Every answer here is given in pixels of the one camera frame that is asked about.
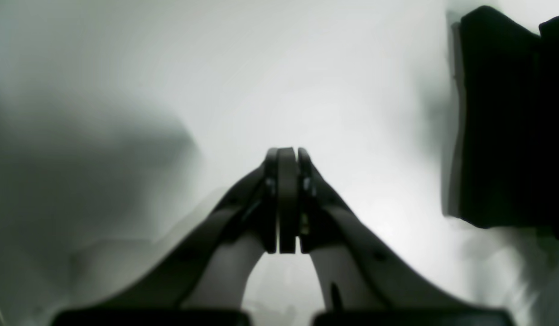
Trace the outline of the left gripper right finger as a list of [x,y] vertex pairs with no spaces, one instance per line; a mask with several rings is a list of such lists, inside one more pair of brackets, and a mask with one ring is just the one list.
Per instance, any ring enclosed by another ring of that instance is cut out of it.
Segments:
[[511,326],[504,309],[465,302],[411,268],[352,212],[300,147],[295,159],[299,240],[314,265],[325,312],[313,326]]

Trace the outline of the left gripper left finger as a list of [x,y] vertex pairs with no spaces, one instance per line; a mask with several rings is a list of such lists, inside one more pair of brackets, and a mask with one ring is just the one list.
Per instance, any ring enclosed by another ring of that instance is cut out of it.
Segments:
[[58,314],[54,326],[248,326],[248,278],[264,253],[289,252],[289,149],[228,190],[165,258],[118,295]]

